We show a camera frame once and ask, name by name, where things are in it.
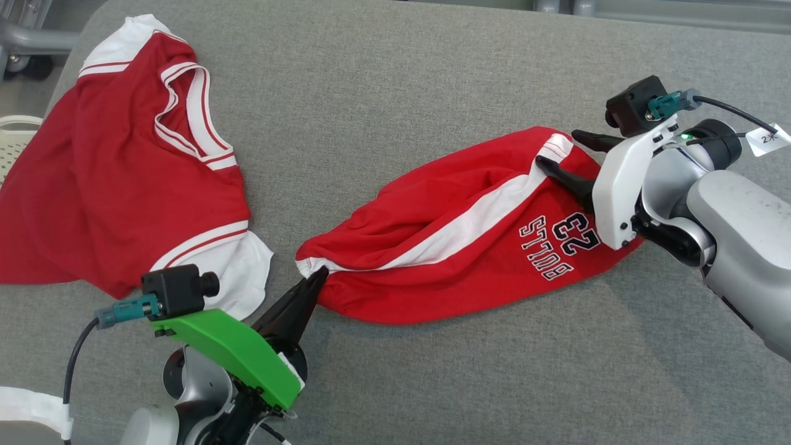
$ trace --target cable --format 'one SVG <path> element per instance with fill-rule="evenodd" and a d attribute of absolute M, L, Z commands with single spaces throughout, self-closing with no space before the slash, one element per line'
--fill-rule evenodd
<path fill-rule="evenodd" d="M 264 423 L 264 421 L 266 419 L 267 419 L 266 416 L 262 417 L 261 420 L 259 420 L 258 423 L 255 424 L 254 427 L 252 427 L 252 429 L 250 430 L 250 435 L 248 436 L 248 440 L 247 440 L 247 442 L 244 443 L 244 445 L 250 445 L 250 441 L 252 440 L 252 437 L 255 434 L 255 432 L 258 431 L 259 427 L 261 427 L 264 431 L 266 431 L 269 434 L 271 434 L 272 437 L 276 438 L 278 440 L 278 442 L 282 443 L 283 445 L 291 445 L 291 442 L 286 440 L 286 438 L 283 437 L 282 434 L 280 434 L 279 432 L 276 432 L 271 426 L 269 426 L 269 425 Z"/>
<path fill-rule="evenodd" d="M 266 430 L 266 432 L 268 432 L 269 434 L 272 434 L 272 437 L 274 437 L 277 440 L 279 440 L 280 443 L 282 443 L 283 445 L 290 445 L 290 442 L 288 440 L 286 440 L 286 438 L 283 437 L 282 434 L 280 434 L 279 432 L 276 432 L 274 429 L 272 429 L 271 426 L 269 426 L 267 424 L 261 424 L 261 428 Z"/>
<path fill-rule="evenodd" d="M 720 139 L 727 139 L 727 138 L 743 138 L 746 135 L 747 133 L 730 133 L 728 135 L 719 135 L 719 136 L 710 136 L 708 138 L 691 139 L 687 141 L 686 145 L 693 145 L 696 143 L 707 143 L 707 142 L 718 141 Z"/>
<path fill-rule="evenodd" d="M 775 134 L 775 133 L 778 132 L 776 129 L 774 129 L 774 127 L 772 127 L 769 124 L 767 124 L 766 122 L 758 119 L 757 117 L 753 116 L 752 114 L 747 114 L 746 112 L 741 111 L 740 109 L 734 107 L 733 105 L 728 105 L 725 102 L 720 102 L 720 101 L 717 101 L 717 100 L 714 100 L 714 99 L 711 99 L 711 98 L 705 97 L 705 96 L 693 96 L 692 100 L 693 101 L 697 101 L 697 102 L 702 102 L 704 104 L 714 105 L 715 107 L 722 108 L 725 111 L 732 112 L 733 114 L 735 114 L 737 116 L 741 116 L 744 119 L 749 120 L 753 124 L 758 125 L 759 127 L 762 127 L 764 129 L 766 129 L 771 134 Z"/>
<path fill-rule="evenodd" d="M 66 366 L 66 381 L 63 383 L 63 404 L 69 405 L 69 400 L 71 399 L 71 379 L 74 377 L 74 365 L 77 364 L 77 356 L 80 353 L 80 349 L 82 348 L 82 344 L 85 343 L 85 339 L 88 338 L 88 334 L 93 331 L 93 328 L 99 325 L 99 319 L 94 318 L 91 320 L 90 323 L 82 330 L 82 334 L 80 334 L 80 338 L 77 339 L 77 343 L 74 344 L 74 349 L 71 350 L 71 357 L 69 357 L 69 364 Z M 71 440 L 66 439 L 63 441 L 63 445 L 71 445 Z"/>

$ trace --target cable connector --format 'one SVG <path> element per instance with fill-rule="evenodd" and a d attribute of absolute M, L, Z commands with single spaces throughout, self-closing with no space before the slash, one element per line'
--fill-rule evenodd
<path fill-rule="evenodd" d="M 674 91 L 666 96 L 660 96 L 648 103 L 647 120 L 663 120 L 679 111 L 692 111 L 700 108 L 701 102 L 694 99 L 700 91 L 692 88 L 687 91 Z"/>
<path fill-rule="evenodd" d="M 99 319 L 97 329 L 111 328 L 118 323 L 138 320 L 150 315 L 159 315 L 160 306 L 155 294 L 145 294 L 139 299 L 128 299 L 96 310 L 93 316 Z"/>

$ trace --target gray robot arm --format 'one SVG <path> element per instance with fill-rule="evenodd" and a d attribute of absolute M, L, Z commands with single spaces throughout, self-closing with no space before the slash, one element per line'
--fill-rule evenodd
<path fill-rule="evenodd" d="M 700 106 L 690 91 L 668 94 L 651 76 L 607 101 L 607 122 L 625 139 L 573 131 L 578 145 L 607 153 L 595 181 L 537 163 L 595 215 L 604 244 L 621 249 L 639 236 L 698 269 L 771 351 L 791 361 L 791 205 L 725 170 L 745 134 L 718 120 L 676 134 L 676 112 Z"/>
<path fill-rule="evenodd" d="M 791 361 L 791 205 L 720 170 L 692 185 L 687 206 L 717 245 L 703 282 Z"/>

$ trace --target gray fabric surface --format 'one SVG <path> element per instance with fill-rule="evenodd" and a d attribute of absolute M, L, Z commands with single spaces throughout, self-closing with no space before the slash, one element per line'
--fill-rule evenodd
<path fill-rule="evenodd" d="M 532 125 L 609 131 L 604 102 L 648 74 L 791 125 L 787 36 L 409 2 L 111 0 L 59 94 L 141 13 L 212 74 L 252 229 L 276 252 L 272 296 L 298 280 L 306 238 L 391 179 Z M 682 124 L 705 117 L 749 129 L 710 108 Z M 745 153 L 734 170 L 791 200 L 789 163 L 791 150 Z M 59 394 L 74 340 L 112 300 L 85 283 L 0 295 L 0 384 Z M 93 334 L 74 382 L 74 445 L 114 443 L 137 407 L 170 403 L 160 377 L 174 348 L 143 322 Z M 428 325 L 319 309 L 304 348 L 299 419 L 277 425 L 295 445 L 791 442 L 791 364 L 652 245 L 552 295 Z"/>

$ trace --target white label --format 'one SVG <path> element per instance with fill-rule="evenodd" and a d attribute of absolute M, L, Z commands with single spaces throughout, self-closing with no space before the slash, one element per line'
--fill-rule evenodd
<path fill-rule="evenodd" d="M 770 133 L 763 127 L 758 127 L 747 133 L 744 138 L 750 144 L 752 153 L 758 157 L 785 146 L 791 146 L 791 136 L 783 131 L 777 124 L 772 124 L 777 133 Z"/>
<path fill-rule="evenodd" d="M 281 352 L 278 354 L 278 357 L 280 357 L 280 360 L 282 360 L 283 363 L 285 363 L 286 366 L 289 367 L 289 371 L 291 371 L 291 374 L 294 374 L 294 377 L 296 377 L 297 380 L 299 380 L 299 390 L 300 392 L 302 392 L 302 390 L 305 388 L 305 381 L 302 380 L 302 377 L 299 376 L 299 373 L 294 368 L 293 364 L 291 364 L 291 362 L 286 358 L 285 354 Z"/>

